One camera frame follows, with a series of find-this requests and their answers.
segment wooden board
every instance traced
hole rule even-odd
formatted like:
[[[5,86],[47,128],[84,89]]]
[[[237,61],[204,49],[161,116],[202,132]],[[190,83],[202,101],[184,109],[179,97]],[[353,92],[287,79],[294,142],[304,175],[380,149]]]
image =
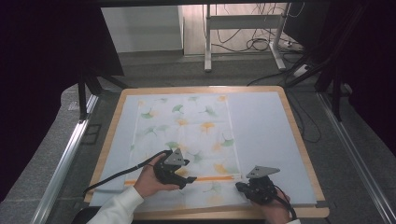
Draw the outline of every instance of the wooden board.
[[[109,153],[111,143],[117,125],[120,120],[123,104],[128,95],[145,95],[145,94],[185,94],[185,93],[236,93],[236,92],[268,92],[276,91],[280,97],[282,105],[285,109],[291,130],[294,135],[294,139],[299,148],[304,166],[307,170],[309,180],[314,189],[315,196],[318,202],[324,202],[325,198],[320,188],[317,176],[312,166],[311,160],[307,154],[304,141],[300,135],[294,116],[292,115],[289,102],[286,94],[282,88],[277,86],[265,86],[265,87],[180,87],[180,88],[147,88],[147,89],[130,89],[124,90],[120,96],[113,120],[111,121],[105,143],[102,148],[101,155],[97,162],[94,174],[92,176],[91,184],[97,183],[100,179],[101,173],[103,172],[106,158]],[[90,202],[92,199],[92,191],[87,193],[85,202]],[[296,207],[295,208],[298,217],[326,217],[329,215],[328,207]],[[155,212],[155,213],[141,213],[135,214],[136,219],[211,219],[211,218],[235,218],[235,219],[253,219],[262,218],[262,213],[251,210],[243,206],[228,206],[218,208],[203,208],[203,209],[190,209],[184,211],[172,211],[172,212]]]

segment white cloth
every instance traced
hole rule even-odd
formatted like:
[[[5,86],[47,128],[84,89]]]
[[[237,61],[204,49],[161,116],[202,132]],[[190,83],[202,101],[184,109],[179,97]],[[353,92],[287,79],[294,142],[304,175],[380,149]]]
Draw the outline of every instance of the white cloth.
[[[301,224],[300,219],[295,219],[294,221],[288,222],[288,224]]]
[[[129,187],[123,193],[108,200],[98,213],[88,222],[89,224],[131,224],[134,210],[144,201],[134,187]],[[288,224],[300,224],[294,220]]]

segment hand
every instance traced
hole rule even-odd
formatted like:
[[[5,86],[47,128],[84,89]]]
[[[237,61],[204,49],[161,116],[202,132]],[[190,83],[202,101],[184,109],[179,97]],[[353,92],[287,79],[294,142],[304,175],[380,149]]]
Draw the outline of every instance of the hand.
[[[142,196],[142,198],[151,196],[157,193],[159,190],[179,189],[178,185],[162,184],[154,174],[154,164],[164,156],[165,154],[163,153],[160,156],[152,159],[148,165],[143,167],[142,173],[140,173],[140,176],[137,178],[134,188],[140,194],[140,196]]]
[[[277,189],[277,196],[283,200],[290,200],[290,197],[286,195],[287,199],[283,193]],[[273,199],[270,203],[259,205],[257,203],[251,202],[253,206],[259,208],[264,213],[265,219],[271,224],[285,224],[291,221],[289,210],[280,202]]]

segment black cable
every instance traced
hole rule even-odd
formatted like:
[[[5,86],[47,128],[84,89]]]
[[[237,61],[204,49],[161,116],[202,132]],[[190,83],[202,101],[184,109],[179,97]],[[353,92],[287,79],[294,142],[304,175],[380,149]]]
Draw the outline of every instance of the black cable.
[[[289,91],[289,93],[290,93],[291,97],[293,97],[294,100],[297,102],[297,105],[304,111],[304,113],[308,116],[308,118],[312,121],[312,123],[314,123],[315,128],[318,130],[318,139],[309,140],[309,139],[305,138],[304,135],[302,134],[303,139],[310,143],[317,143],[318,141],[320,141],[321,136],[322,136],[319,126],[315,123],[315,121],[312,119],[312,117],[306,112],[306,110],[301,106],[300,102],[298,101],[298,99],[294,95],[294,93],[292,91]]]
[[[294,54],[302,54],[302,53],[300,53],[300,52],[299,52],[299,53],[294,53],[294,52],[286,52],[286,53],[283,53],[283,54],[282,54],[282,59],[283,59],[283,60],[285,60],[285,61],[286,61],[286,62],[288,62],[288,63],[297,63],[297,62],[298,62],[298,60],[297,60],[297,61],[295,61],[295,62],[292,62],[290,59],[287,59],[287,58],[286,58],[286,56],[285,56],[285,55],[291,55],[291,54],[293,54],[293,55],[294,55]]]
[[[332,223],[330,222],[330,220],[329,220],[328,217],[325,217],[324,220],[325,220],[328,224],[332,224]]]
[[[205,39],[206,39],[204,5],[202,5],[202,23],[203,23],[203,28],[204,28],[204,36],[205,36]]]
[[[228,15],[230,15],[230,12],[227,10],[227,8],[225,8],[225,4],[224,4],[224,10],[228,13]]]
[[[264,30],[265,32],[269,33],[269,35],[276,35],[276,34],[272,33],[271,31],[269,31],[267,29],[261,29],[261,30]],[[300,44],[299,42],[290,41],[290,40],[284,39],[282,37],[280,37],[279,39],[284,40],[284,41],[288,41],[288,42],[293,43],[293,44]]]
[[[110,181],[112,179],[115,179],[115,178],[117,178],[117,177],[119,177],[121,175],[129,174],[129,173],[131,173],[133,171],[136,171],[137,169],[142,168],[143,166],[149,164],[154,158],[158,157],[159,155],[163,154],[164,152],[165,151],[161,151],[161,152],[155,154],[154,156],[150,157],[146,161],[143,161],[142,163],[139,163],[139,164],[137,164],[136,166],[134,166],[132,168],[129,168],[127,170],[124,170],[124,171],[121,171],[119,173],[116,173],[116,174],[112,175],[111,177],[108,177],[108,178],[106,178],[106,179],[104,179],[104,180],[102,180],[102,181],[100,181],[100,182],[98,182],[98,183],[96,183],[94,185],[91,185],[91,186],[87,187],[86,189],[84,189],[84,191],[82,193],[82,197],[85,197],[85,194],[87,194],[87,192],[90,191],[91,189],[95,189],[95,188],[107,183],[108,181]]]
[[[282,198],[280,198],[279,196],[277,196],[277,195],[273,195],[274,196],[274,199],[275,200],[277,200],[278,202],[280,202],[280,203],[282,203],[289,211],[290,211],[290,213],[291,213],[291,220],[296,220],[297,219],[297,214],[296,214],[296,212],[294,211],[294,208],[291,206],[291,204],[290,204],[290,202],[289,202],[289,200],[288,200],[288,197],[286,196],[286,194],[285,194],[285,192],[283,192],[283,190],[280,188],[280,187],[278,187],[278,186],[276,186],[276,185],[274,185],[277,189],[279,189],[280,190],[280,192],[282,192],[282,194],[283,194],[283,196],[285,197],[285,200],[283,200]]]
[[[297,114],[297,118],[299,119],[299,121],[300,121],[300,123],[301,123],[301,130],[300,130],[300,132],[301,132],[301,137],[304,139],[304,134],[305,134],[305,124],[304,124],[304,120],[303,120],[303,118],[301,117],[301,114],[298,112],[298,110],[297,110],[297,107],[295,106],[295,104],[293,103],[293,101],[289,98],[289,95],[288,95],[288,91],[287,90],[285,90],[285,93],[286,93],[286,98],[288,98],[288,101],[289,101],[289,104],[290,104],[290,106],[291,106],[291,109],[293,109],[294,110],[294,112],[295,112],[295,114]]]
[[[261,80],[264,80],[264,79],[267,79],[267,78],[270,78],[270,77],[277,77],[277,76],[284,75],[284,74],[287,73],[287,72],[289,72],[289,70],[288,70],[288,71],[284,71],[284,72],[280,72],[280,73],[276,73],[276,74],[272,74],[272,75],[269,75],[269,76],[266,76],[266,77],[259,77],[259,78],[257,78],[257,79],[254,79],[253,81],[250,81],[250,82],[247,84],[247,86],[250,86],[250,85],[252,85],[253,83],[256,83],[256,82],[258,82],[258,81],[261,81]]]
[[[226,41],[221,41],[220,34],[219,34],[219,30],[218,30],[219,42],[220,42],[221,44],[227,43],[227,42],[230,41],[234,36],[236,36],[241,30],[242,30],[242,29],[239,29],[238,31],[236,31],[235,34],[233,34],[233,35],[232,35],[230,38],[228,38]]]

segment wire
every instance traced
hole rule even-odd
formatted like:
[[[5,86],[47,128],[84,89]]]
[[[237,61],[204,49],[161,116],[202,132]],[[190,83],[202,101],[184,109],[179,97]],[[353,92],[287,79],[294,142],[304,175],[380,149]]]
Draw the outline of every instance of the wire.
[[[325,217],[324,220],[325,220],[328,224],[332,224],[332,223],[330,222],[330,220],[329,220],[328,217]]]
[[[221,41],[220,34],[219,34],[219,30],[218,30],[219,42],[220,42],[221,44],[227,43],[227,42],[230,41],[234,36],[236,36],[241,30],[242,30],[242,29],[239,29],[238,31],[236,31],[235,34],[233,34],[233,35],[232,35],[230,38],[228,38],[226,41]]]
[[[293,18],[297,18],[298,16],[300,16],[301,12],[303,11],[304,6],[305,6],[305,2],[303,2],[303,6],[301,7],[299,13],[296,16],[290,15],[289,13],[288,13],[288,16],[293,17]]]
[[[267,79],[267,78],[270,78],[270,77],[277,77],[277,76],[281,76],[281,75],[284,75],[286,72],[288,72],[288,71],[285,71],[285,72],[280,72],[280,73],[276,73],[276,74],[272,74],[272,75],[269,75],[269,76],[266,76],[266,77],[259,77],[259,78],[257,78],[257,79],[254,79],[253,81],[250,81],[248,84],[247,84],[247,86],[251,86],[251,85],[253,85],[254,83],[256,83],[256,82],[258,82],[258,81],[261,81],[261,80],[264,80],[264,79]]]
[[[225,4],[224,4],[224,10],[228,13],[228,15],[230,15],[230,12],[227,10],[227,8],[225,8]]]
[[[202,23],[203,23],[203,28],[204,28],[204,36],[206,39],[206,31],[205,31],[205,17],[204,17],[204,5],[202,5]]]
[[[286,58],[286,55],[295,55],[295,54],[303,54],[302,52],[296,52],[296,53],[294,53],[294,52],[286,52],[286,53],[283,53],[282,54],[282,59],[284,60],[284,61],[286,61],[286,62],[288,62],[288,63],[297,63],[298,62],[298,60],[297,61],[295,61],[295,62],[293,62],[293,61],[291,61],[290,59],[287,59]]]
[[[265,46],[264,49],[258,49],[258,48],[255,46],[255,44],[256,44],[256,43],[262,43],[262,42],[267,43],[267,45]],[[218,44],[212,44],[212,46],[220,47],[220,48],[223,48],[223,49],[227,49],[227,50],[229,50],[229,51],[231,51],[231,52],[245,52],[245,51],[248,51],[248,50],[265,51],[265,50],[268,49],[268,41],[267,41],[267,39],[263,39],[263,38],[249,39],[249,40],[247,41],[247,47],[246,47],[245,49],[228,49],[228,48],[226,48],[226,47],[224,47],[224,46],[222,46],[222,45],[218,45]]]
[[[282,192],[282,194],[283,194],[283,196],[285,197],[285,200],[283,200],[282,198],[280,198],[279,196],[277,196],[277,195],[274,195],[274,199],[275,200],[277,200],[278,202],[280,202],[280,203],[282,203],[289,211],[290,211],[290,213],[291,213],[291,220],[296,220],[297,219],[297,214],[296,214],[296,212],[294,211],[294,208],[291,206],[291,204],[290,204],[290,202],[289,202],[289,200],[288,200],[288,197],[286,196],[286,194],[285,194],[285,192],[283,192],[283,190],[280,188],[280,187],[278,187],[278,186],[276,186],[276,185],[274,185],[277,189],[279,189],[280,190],[280,192]]]
[[[156,158],[157,156],[163,154],[164,152],[165,152],[165,151],[161,151],[161,152],[155,154],[154,156],[150,157],[148,160],[143,161],[142,163],[139,163],[139,164],[137,164],[136,166],[134,166],[134,167],[132,167],[132,168],[129,168],[129,169],[127,169],[127,170],[124,170],[124,171],[121,171],[121,172],[119,172],[119,173],[116,173],[116,174],[112,175],[111,177],[108,177],[108,178],[106,178],[106,179],[104,179],[104,180],[102,180],[102,181],[100,181],[100,182],[98,182],[98,183],[96,183],[96,184],[94,184],[94,185],[91,185],[91,186],[87,187],[87,188],[84,189],[84,191],[82,192],[82,197],[85,197],[85,194],[87,194],[87,192],[90,191],[91,189],[95,189],[95,188],[97,188],[97,187],[99,187],[99,186],[101,186],[101,185],[107,183],[108,181],[110,181],[110,180],[112,180],[112,179],[115,179],[115,178],[117,178],[117,177],[119,177],[119,176],[121,176],[121,175],[126,175],[126,174],[128,174],[128,173],[131,173],[131,172],[133,172],[133,171],[136,171],[136,170],[142,168],[143,166],[149,164],[149,162],[151,162],[154,158]]]
[[[320,131],[319,126],[315,123],[315,121],[314,121],[314,120],[312,119],[312,117],[308,114],[308,112],[306,112],[306,110],[301,106],[300,101],[297,99],[297,97],[294,95],[294,93],[293,93],[292,91],[285,91],[285,93],[286,93],[287,97],[288,97],[288,94],[291,95],[291,97],[297,102],[297,105],[303,110],[303,112],[306,114],[306,116],[312,121],[312,123],[314,124],[316,130],[318,130],[318,138],[317,138],[317,139],[314,139],[314,140],[310,140],[310,139],[305,138],[305,126],[304,126],[304,130],[303,130],[302,133],[301,133],[302,138],[303,138],[305,141],[309,142],[309,143],[317,143],[317,142],[319,142],[319,141],[321,140],[321,137],[322,137],[322,134],[321,134],[321,131]],[[304,125],[304,121],[303,121],[303,119],[302,119],[300,113],[297,111],[297,109],[295,108],[295,106],[293,105],[293,103],[292,103],[291,100],[289,100],[289,103],[290,103],[290,105],[291,105],[292,107],[294,107],[294,110],[295,110],[297,116],[299,117],[300,122]]]

